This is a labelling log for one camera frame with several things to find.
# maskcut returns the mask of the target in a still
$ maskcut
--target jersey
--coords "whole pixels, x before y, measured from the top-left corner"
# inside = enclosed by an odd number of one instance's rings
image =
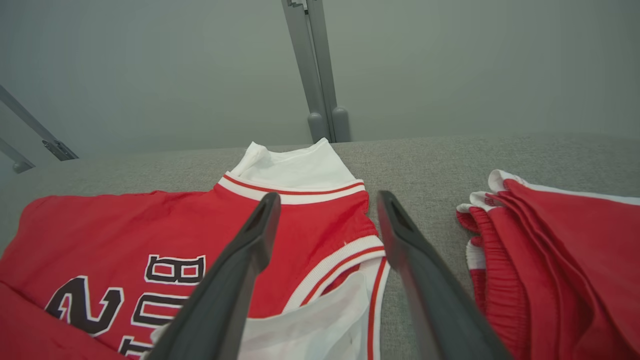
[[[308,304],[348,274],[367,278],[368,357],[379,357],[380,302],[388,274],[367,218],[369,195],[326,140],[275,153],[251,144],[208,192],[51,196],[29,204],[0,260],[0,281],[50,315],[122,355],[152,347],[233,240],[262,196],[281,214],[250,318]]]

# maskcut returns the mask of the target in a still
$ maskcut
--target gray couch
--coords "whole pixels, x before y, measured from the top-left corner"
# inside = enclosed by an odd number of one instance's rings
[[[270,147],[288,151],[300,146]],[[472,287],[465,262],[470,233],[455,217],[469,193],[488,190],[495,168],[531,183],[568,190],[640,197],[640,141],[597,135],[439,137],[338,143],[338,155],[371,196],[390,190],[435,246],[464,288]],[[210,190],[244,149],[213,149],[64,161],[29,170],[0,189],[0,249],[15,236],[20,212],[46,195],[97,195]],[[400,278],[389,275],[382,304],[383,359],[416,358]]]

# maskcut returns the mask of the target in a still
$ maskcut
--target clothing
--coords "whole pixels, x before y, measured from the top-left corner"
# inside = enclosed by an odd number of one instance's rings
[[[517,359],[638,358],[640,199],[529,184],[501,170],[458,219],[476,300]]]
[[[372,304],[368,357],[379,358],[388,265],[366,217],[364,184],[326,140],[281,154],[253,143],[209,192],[38,199],[0,260],[0,282],[107,347],[139,356],[270,191],[281,196],[280,223],[249,317],[297,309],[362,266]]]
[[[3,359],[123,360],[86,332],[61,322],[0,282]]]
[[[306,306],[271,318],[247,319],[237,358],[365,360],[368,309],[365,276],[355,272],[335,291]],[[152,332],[154,344],[168,326]]]

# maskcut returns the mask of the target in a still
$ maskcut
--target metal bracket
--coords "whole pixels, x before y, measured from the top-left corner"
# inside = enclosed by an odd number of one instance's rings
[[[36,134],[43,139],[42,143],[60,161],[78,159],[77,155],[71,151],[63,142],[56,139],[22,104],[2,85],[0,85],[0,101],[11,109],[25,124],[27,124]]]
[[[0,138],[0,151],[7,155],[7,157],[9,157],[11,160],[13,160],[13,171],[16,174],[25,172],[35,167],[32,162],[30,162],[18,150],[14,149],[2,138]]]

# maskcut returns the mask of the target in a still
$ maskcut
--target metal pole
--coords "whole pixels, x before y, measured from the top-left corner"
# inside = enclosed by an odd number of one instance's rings
[[[335,142],[332,133],[329,131],[329,116],[324,105],[322,87],[316,68],[316,57],[311,36],[307,27],[307,18],[302,4],[292,3],[291,0],[282,0],[293,52],[298,62],[298,70],[302,87],[305,89],[309,116],[307,121],[311,130],[311,137],[314,142],[322,138]]]
[[[349,113],[346,109],[338,107],[335,98],[331,54],[329,53],[329,38],[326,34],[322,0],[307,0],[307,9],[311,23],[311,35],[314,40],[313,45],[316,54],[317,70],[322,86],[324,107],[328,114],[329,131],[336,142],[349,142],[351,141]]]
[[[2,85],[0,85],[0,101],[11,109],[25,124],[43,139],[44,146],[51,151],[60,161],[78,159],[63,142],[58,140],[47,130],[22,104]]]

